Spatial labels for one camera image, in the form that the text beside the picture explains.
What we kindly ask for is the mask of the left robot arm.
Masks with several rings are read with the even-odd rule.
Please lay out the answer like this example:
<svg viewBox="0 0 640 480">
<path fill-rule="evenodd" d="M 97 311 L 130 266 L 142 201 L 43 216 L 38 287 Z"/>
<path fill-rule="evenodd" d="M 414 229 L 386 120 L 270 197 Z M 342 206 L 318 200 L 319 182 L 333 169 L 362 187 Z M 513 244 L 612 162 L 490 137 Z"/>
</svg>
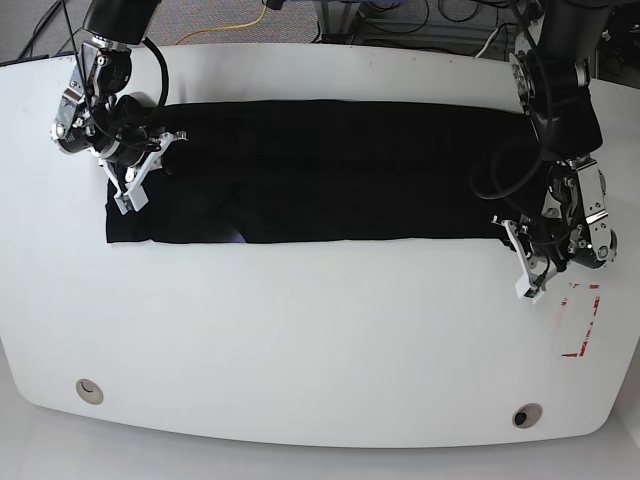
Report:
<svg viewBox="0 0 640 480">
<path fill-rule="evenodd" d="M 589 90 L 589 57 L 616 5 L 549 1 L 534 36 L 522 10 L 509 4 L 529 46 L 511 54 L 510 65 L 538 154 L 519 180 L 504 187 L 499 168 L 517 145 L 501 147 L 488 164 L 493 191 L 474 193 L 483 200 L 503 200 L 520 215 L 500 224 L 522 268 L 515 284 L 521 298 L 537 301 L 548 280 L 572 262 L 597 269 L 617 254 L 605 204 L 606 180 L 592 156 L 603 139 Z"/>
</svg>

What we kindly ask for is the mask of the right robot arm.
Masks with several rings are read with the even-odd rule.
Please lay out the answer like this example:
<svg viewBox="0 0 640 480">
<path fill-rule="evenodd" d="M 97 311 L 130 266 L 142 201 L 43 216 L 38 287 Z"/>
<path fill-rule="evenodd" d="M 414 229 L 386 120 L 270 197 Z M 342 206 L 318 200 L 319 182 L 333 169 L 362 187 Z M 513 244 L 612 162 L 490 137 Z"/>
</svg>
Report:
<svg viewBox="0 0 640 480">
<path fill-rule="evenodd" d="M 157 1 L 94 1 L 83 29 L 91 39 L 73 47 L 76 65 L 51 128 L 52 140 L 66 154 L 89 151 L 115 188 L 123 214 L 147 203 L 146 176 L 162 167 L 170 145 L 185 140 L 184 131 L 167 132 L 153 123 L 169 93 L 169 70 L 159 48 L 146 36 Z M 161 92 L 147 111 L 138 100 L 119 93 L 132 75 L 132 47 L 144 45 L 158 61 Z"/>
</svg>

